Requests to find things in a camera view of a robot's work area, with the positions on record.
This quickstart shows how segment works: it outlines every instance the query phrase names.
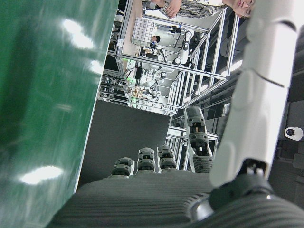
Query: security camera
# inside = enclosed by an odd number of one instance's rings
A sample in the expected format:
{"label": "security camera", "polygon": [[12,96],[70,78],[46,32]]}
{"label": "security camera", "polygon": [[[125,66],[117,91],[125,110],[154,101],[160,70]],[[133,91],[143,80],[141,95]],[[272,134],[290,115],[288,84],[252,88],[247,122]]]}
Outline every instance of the security camera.
{"label": "security camera", "polygon": [[299,141],[303,137],[303,130],[299,127],[287,127],[284,131],[285,137]]}
{"label": "security camera", "polygon": [[166,76],[167,76],[167,73],[162,71],[162,72],[160,73],[160,76],[161,76],[162,79],[165,79]]}

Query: camera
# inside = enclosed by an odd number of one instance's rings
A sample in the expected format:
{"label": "camera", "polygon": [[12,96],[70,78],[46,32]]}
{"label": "camera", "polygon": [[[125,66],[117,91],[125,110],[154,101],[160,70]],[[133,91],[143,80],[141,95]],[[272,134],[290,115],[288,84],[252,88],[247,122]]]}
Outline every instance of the camera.
{"label": "camera", "polygon": [[303,137],[303,130],[299,127],[287,127],[284,131],[285,137],[299,141]]}

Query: dark gray panel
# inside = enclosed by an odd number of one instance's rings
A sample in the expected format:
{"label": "dark gray panel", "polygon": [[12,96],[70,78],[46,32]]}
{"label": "dark gray panel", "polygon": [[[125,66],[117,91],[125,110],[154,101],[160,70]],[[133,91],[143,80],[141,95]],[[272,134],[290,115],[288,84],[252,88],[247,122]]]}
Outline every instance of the dark gray panel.
{"label": "dark gray panel", "polygon": [[287,127],[300,127],[304,129],[304,100],[291,102],[287,117]]}
{"label": "dark gray panel", "polygon": [[293,168],[292,163],[274,161],[268,181],[278,196],[294,202],[296,178],[301,174],[302,171]]}
{"label": "dark gray panel", "polygon": [[98,100],[79,185],[109,176],[121,157],[137,161],[143,147],[156,151],[165,143],[168,125],[168,116]]}
{"label": "dark gray panel", "polygon": [[[303,57],[300,59],[297,59],[301,64],[303,65],[304,62],[304,50],[303,50]],[[304,100],[304,69],[299,70],[302,73],[294,76],[291,80],[289,95],[288,95],[288,101],[289,102],[296,102]]]}
{"label": "dark gray panel", "polygon": [[208,173],[177,169],[106,178],[81,187],[48,228],[180,228],[212,189]]}
{"label": "dark gray panel", "polygon": [[218,118],[218,125],[217,125],[217,128],[216,128],[216,133],[222,135],[224,130],[225,130],[225,127],[226,127],[226,122],[227,122],[227,116],[222,116],[222,117],[219,117]]}

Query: metal frame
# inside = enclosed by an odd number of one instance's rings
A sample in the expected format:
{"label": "metal frame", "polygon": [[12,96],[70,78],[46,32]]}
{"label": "metal frame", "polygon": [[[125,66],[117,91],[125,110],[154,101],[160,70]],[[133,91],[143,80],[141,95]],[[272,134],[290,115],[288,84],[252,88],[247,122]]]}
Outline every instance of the metal frame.
{"label": "metal frame", "polygon": [[[132,4],[133,0],[127,0],[126,4],[126,10],[125,10],[125,15],[123,17],[122,21],[122,26],[119,32],[119,39],[124,40],[125,34],[126,34],[126,27],[129,23],[130,19],[130,14],[132,11]],[[119,74],[124,73],[124,68],[122,64],[122,59],[129,59],[129,60],[134,60],[140,63],[148,63],[148,64],[153,64],[156,66],[160,67],[168,67],[171,69],[179,70],[181,73],[178,75],[175,81],[173,81],[170,90],[169,90],[169,95],[168,95],[168,100],[167,103],[160,103],[156,101],[148,101],[140,98],[135,98],[135,97],[129,97],[128,98],[128,105],[134,107],[139,107],[140,106],[146,106],[146,107],[151,107],[150,111],[152,112],[157,112],[160,114],[165,114],[165,115],[174,115],[177,113],[179,109],[184,109],[187,106],[193,104],[195,101],[202,99],[204,96],[206,96],[208,93],[213,91],[214,89],[218,88],[222,84],[224,84],[227,79],[229,79],[230,76],[230,68],[233,60],[233,54],[234,54],[234,48],[235,48],[235,43],[236,43],[236,37],[237,37],[237,32],[238,32],[238,17],[235,17],[234,19],[234,25],[233,25],[233,32],[231,36],[231,41],[230,41],[230,46],[229,46],[229,53],[228,53],[228,61],[227,61],[227,75],[223,76],[221,74],[216,73],[217,69],[217,63],[218,63],[218,58],[219,58],[219,51],[220,51],[220,45],[221,45],[221,39],[222,39],[222,33],[223,33],[223,28],[224,28],[224,23],[225,23],[225,15],[226,15],[226,10],[221,11],[217,18],[215,19],[214,23],[210,27],[210,29],[206,28],[200,28],[198,26],[192,26],[189,24],[185,23],[179,23],[179,22],[174,22],[168,19],[163,19],[163,18],[158,18],[155,16],[151,15],[146,15],[143,14],[142,17],[146,19],[151,19],[151,20],[156,20],[159,22],[166,22],[170,23],[173,25],[182,25],[184,28],[189,28],[189,29],[194,29],[196,31],[201,31],[202,33],[205,32],[205,34],[201,37],[198,46],[194,49],[193,53],[190,55],[190,58],[192,59],[192,62],[194,63],[192,66],[193,67],[186,67],[186,66],[177,66],[172,63],[165,63],[159,60],[151,59],[151,58],[146,58],[146,57],[141,57],[141,56],[132,56],[128,54],[122,53],[122,46],[117,47],[115,52],[108,52],[109,55],[115,56],[118,69],[119,69]],[[216,43],[216,48],[215,48],[215,53],[214,53],[214,58],[213,58],[213,64],[212,64],[212,70],[211,72],[206,72],[205,71],[205,66],[206,66],[206,61],[207,61],[207,56],[208,56],[208,49],[209,49],[209,43],[210,43],[210,34],[212,30],[214,30],[219,23],[219,30],[218,30],[218,36],[217,36],[217,43]],[[202,57],[202,63],[200,65],[201,70],[198,69],[198,61],[199,61],[199,56],[200,52],[203,52],[203,57]],[[196,86],[196,96],[193,96],[193,88],[194,88],[194,82],[195,78],[199,77],[198,84]],[[209,85],[208,88],[205,89],[204,91],[201,91],[201,85],[203,83],[203,78],[207,77],[209,78]],[[214,83],[214,79],[218,79],[219,81],[217,83]],[[109,93],[104,93],[104,95],[100,94],[99,99],[107,100],[107,101],[116,101],[113,99],[113,96],[116,94],[109,94]],[[145,104],[139,104],[140,100],[145,101]]]}

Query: robotic arm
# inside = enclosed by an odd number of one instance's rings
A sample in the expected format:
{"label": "robotic arm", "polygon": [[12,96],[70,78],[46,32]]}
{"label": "robotic arm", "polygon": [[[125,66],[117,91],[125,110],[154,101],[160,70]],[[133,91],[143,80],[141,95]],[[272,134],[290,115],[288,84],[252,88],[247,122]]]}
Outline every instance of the robotic arm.
{"label": "robotic arm", "polygon": [[210,173],[221,186],[240,173],[269,176],[291,81],[295,45],[304,24],[301,0],[257,0],[247,29],[243,74]]}
{"label": "robotic arm", "polygon": [[173,64],[180,65],[185,64],[187,62],[189,56],[189,43],[191,38],[193,37],[193,34],[194,31],[192,29],[189,29],[185,32],[182,48],[180,50],[180,55],[173,60]]}
{"label": "robotic arm", "polygon": [[143,92],[142,97],[148,100],[156,98],[156,101],[158,101],[162,93],[158,91],[155,86],[162,84],[165,81],[166,76],[166,72],[161,72],[156,79],[143,83],[142,86],[148,87],[149,89],[147,89],[146,92]]}

